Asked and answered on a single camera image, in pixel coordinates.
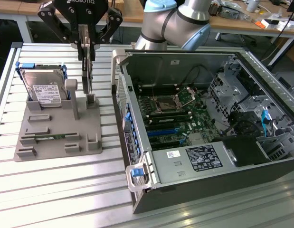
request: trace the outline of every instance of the clutter on desk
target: clutter on desk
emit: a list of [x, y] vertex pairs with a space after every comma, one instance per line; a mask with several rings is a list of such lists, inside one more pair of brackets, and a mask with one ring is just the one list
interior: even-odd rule
[[278, 20], [263, 19], [261, 23], [265, 26], [265, 29], [275, 29], [278, 25]]
[[[282, 18], [282, 9], [279, 8], [277, 13], [269, 12], [265, 7], [259, 5], [261, 0], [243, 0], [247, 5], [246, 9], [234, 2], [213, 0], [209, 8], [209, 14], [211, 16], [220, 16], [227, 19], [245, 20], [248, 22], [253, 22], [262, 29], [278, 29], [282, 31], [286, 26], [288, 18]], [[251, 16], [247, 15], [244, 11], [257, 13], [259, 16], [257, 19], [253, 19]], [[290, 21], [286, 28], [294, 29], [294, 21]]]
[[286, 20], [285, 21], [279, 21], [278, 25], [276, 26], [276, 29], [279, 30], [279, 31], [282, 31], [284, 27], [285, 27], [284, 30], [294, 29], [294, 21], [290, 20], [288, 23], [287, 23]]
[[261, 2], [261, 0], [250, 0], [246, 10], [248, 12], [253, 13], [257, 9], [257, 6], [259, 5], [260, 2]]

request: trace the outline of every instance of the slotted aluminum surface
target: slotted aluminum surface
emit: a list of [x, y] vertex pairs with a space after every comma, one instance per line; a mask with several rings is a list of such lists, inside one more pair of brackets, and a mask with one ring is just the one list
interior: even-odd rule
[[[7, 62], [12, 69], [0, 106], [0, 228], [294, 227], [294, 172], [271, 183], [132, 214], [110, 92], [111, 51], [117, 48], [131, 46], [103, 45], [93, 64], [93, 88], [100, 100], [104, 142], [103, 152], [96, 155], [18, 163], [12, 160], [27, 94], [15, 73], [14, 61]], [[15, 61], [64, 62], [69, 78], [81, 81], [81, 64], [76, 56], [77, 51], [69, 45], [24, 44], [17, 49]], [[82, 85], [77, 95], [83, 96]]]

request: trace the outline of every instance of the hard drive label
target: hard drive label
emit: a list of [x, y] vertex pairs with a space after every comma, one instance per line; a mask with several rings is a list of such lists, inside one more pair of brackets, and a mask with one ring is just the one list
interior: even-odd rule
[[40, 104], [61, 103], [57, 85], [33, 85], [33, 88]]
[[223, 167], [212, 145], [189, 148], [186, 152], [196, 172]]

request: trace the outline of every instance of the circuit board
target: circuit board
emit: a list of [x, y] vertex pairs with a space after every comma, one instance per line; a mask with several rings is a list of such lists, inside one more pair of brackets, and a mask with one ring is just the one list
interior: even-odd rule
[[153, 150], [209, 143], [219, 136], [206, 106], [189, 87], [174, 95], [138, 95], [140, 111]]

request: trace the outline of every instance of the white sticker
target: white sticker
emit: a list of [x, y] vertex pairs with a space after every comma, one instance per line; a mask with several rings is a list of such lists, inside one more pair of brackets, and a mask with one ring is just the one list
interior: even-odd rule
[[168, 151], [167, 155], [168, 155], [168, 158], [180, 157], [180, 152], [179, 151]]
[[61, 103], [57, 85], [33, 85], [33, 88], [40, 104]]
[[165, 119], [165, 120], [159, 120], [159, 123], [161, 123], [161, 122], [171, 122], [171, 121], [173, 121], [174, 119]]
[[178, 65], [178, 64], [180, 64], [179, 60], [172, 60], [171, 61], [171, 65]]
[[188, 123], [188, 127], [189, 127], [189, 130], [192, 130], [192, 127], [191, 127], [190, 123]]

